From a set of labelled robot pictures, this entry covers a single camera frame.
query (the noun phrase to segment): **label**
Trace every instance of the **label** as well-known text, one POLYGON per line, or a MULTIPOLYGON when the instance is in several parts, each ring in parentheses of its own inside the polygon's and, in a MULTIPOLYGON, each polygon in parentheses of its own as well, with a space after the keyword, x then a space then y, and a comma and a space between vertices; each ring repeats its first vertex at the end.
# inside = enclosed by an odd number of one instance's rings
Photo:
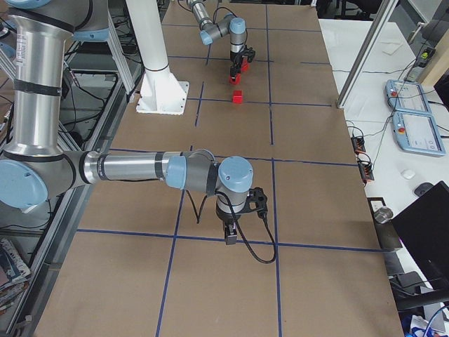
POLYGON ((25 66, 25 58, 27 56, 27 36, 24 34, 17 35, 17 49, 15 54, 15 63, 19 67, 25 66))

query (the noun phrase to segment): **white table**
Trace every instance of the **white table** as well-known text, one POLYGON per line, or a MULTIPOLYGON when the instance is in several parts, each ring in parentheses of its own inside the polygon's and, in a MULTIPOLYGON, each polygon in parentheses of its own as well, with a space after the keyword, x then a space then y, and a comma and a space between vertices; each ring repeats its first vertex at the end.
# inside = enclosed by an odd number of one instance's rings
MULTIPOLYGON (((340 92, 358 51, 370 28, 370 22, 350 20, 320 20, 330 64, 334 70, 337 89, 340 92)), ((344 107, 344 114, 348 121, 352 121, 364 134, 369 135, 382 130, 384 123, 391 114, 391 107, 387 104, 385 84, 389 79, 398 79, 402 71, 415 59, 410 47, 396 23, 389 22, 383 29, 378 43, 373 48, 365 67, 364 73, 356 83, 355 89, 344 107), (384 50, 394 44, 398 48, 389 55, 384 50), (395 72, 393 74, 367 72, 395 72)), ((425 92, 432 91, 432 87, 424 87, 425 92)), ((427 94, 432 101, 441 102, 438 94, 433 91, 427 94)), ((432 112, 438 125, 449 128, 449 113, 440 105, 431 105, 432 112)), ((400 213, 417 197, 413 190, 424 182, 437 183, 444 180, 449 183, 449 154, 444 157, 430 157, 421 154, 404 152, 397 145, 391 122, 387 126, 384 138, 382 133, 365 138, 366 152, 374 160, 380 148, 374 167, 375 181, 368 183, 365 188, 367 197, 383 197, 385 203, 394 214, 400 213), (412 170, 415 176, 407 180, 401 173, 412 170)), ((447 151, 449 142, 443 141, 447 151)), ((425 279, 410 254, 401 249, 398 257, 405 272, 418 271, 425 279)))

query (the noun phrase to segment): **black chair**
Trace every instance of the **black chair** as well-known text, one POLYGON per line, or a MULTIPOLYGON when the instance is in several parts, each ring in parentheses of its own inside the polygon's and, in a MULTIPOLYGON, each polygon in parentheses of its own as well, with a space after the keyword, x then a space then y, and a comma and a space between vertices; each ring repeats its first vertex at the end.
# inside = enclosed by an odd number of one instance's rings
MULTIPOLYGON (((337 19, 346 20, 365 20, 371 21, 371 15, 376 14, 379 10, 382 0, 341 0, 342 13, 335 16, 337 19), (357 8, 347 8, 347 3, 351 3, 357 6, 357 8), (356 15, 347 15, 347 11, 360 10, 356 15)), ((337 0, 337 8, 340 7, 340 0, 337 0)))

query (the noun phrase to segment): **white pillar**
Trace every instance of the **white pillar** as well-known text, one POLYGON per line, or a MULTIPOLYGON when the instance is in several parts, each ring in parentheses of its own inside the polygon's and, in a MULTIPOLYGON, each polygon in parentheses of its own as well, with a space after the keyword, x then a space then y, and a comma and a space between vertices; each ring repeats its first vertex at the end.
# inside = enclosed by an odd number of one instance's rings
POLYGON ((156 0, 126 0, 126 4, 145 66, 137 111, 182 114, 189 83, 178 82, 170 72, 156 0))

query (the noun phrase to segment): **electronic device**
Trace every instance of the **electronic device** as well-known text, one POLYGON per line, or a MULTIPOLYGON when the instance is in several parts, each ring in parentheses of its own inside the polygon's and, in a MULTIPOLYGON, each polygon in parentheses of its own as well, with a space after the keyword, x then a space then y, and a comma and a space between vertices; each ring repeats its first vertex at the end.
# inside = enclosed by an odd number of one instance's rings
POLYGON ((446 154, 435 118, 431 114, 396 111, 393 114, 396 140, 404 151, 443 156, 446 154))
POLYGON ((395 111, 432 113, 421 84, 390 79, 385 88, 388 104, 395 111))
MULTIPOLYGON (((440 181, 392 219, 398 236, 435 290, 449 289, 448 205, 449 187, 440 181)), ((422 305, 418 296, 415 300, 411 308, 422 305)))

